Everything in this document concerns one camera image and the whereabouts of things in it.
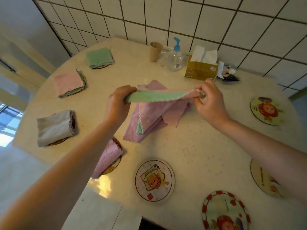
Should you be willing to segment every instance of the hand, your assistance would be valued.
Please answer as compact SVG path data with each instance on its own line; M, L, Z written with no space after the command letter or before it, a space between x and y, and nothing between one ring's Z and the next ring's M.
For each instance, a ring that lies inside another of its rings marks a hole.
M104 121L114 124L116 127L120 127L127 118L130 108L130 103L124 103L124 98L135 91L136 87L130 85L121 86L115 89L109 96Z
M197 85L195 88L201 89L206 93L207 100L204 104L199 97L194 98L194 104L198 113L211 126L217 129L228 120L231 120L225 108L223 94L212 79L205 80L202 85Z

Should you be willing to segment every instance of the person's right arm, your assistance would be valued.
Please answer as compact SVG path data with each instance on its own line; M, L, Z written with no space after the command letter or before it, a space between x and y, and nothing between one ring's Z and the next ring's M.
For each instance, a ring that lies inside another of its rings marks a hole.
M198 97L194 98L199 114L307 204L307 154L231 119L225 109L223 94L214 81L206 80L196 88L202 89L207 95L204 104Z

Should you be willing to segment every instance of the clear plastic bottle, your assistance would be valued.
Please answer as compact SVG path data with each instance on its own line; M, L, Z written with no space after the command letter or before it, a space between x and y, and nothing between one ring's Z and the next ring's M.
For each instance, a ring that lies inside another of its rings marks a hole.
M176 40L177 44L174 46L174 50L172 50L168 55L167 68L176 72L181 69L182 53L179 46L180 39L174 37L174 40Z

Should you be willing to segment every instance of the person's left arm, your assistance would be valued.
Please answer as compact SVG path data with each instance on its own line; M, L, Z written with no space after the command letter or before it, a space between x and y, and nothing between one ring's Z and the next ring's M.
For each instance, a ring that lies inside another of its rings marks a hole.
M107 143L128 115L130 103L124 104L124 98L135 91L127 85L110 95L102 123L22 194L2 217L0 230L62 228Z

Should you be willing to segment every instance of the blue pump nozzle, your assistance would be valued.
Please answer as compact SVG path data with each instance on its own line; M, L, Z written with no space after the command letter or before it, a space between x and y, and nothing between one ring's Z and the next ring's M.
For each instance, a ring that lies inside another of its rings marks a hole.
M174 37L174 40L176 40L177 42L177 44L174 46L174 51L180 51L180 46L179 46L180 39Z

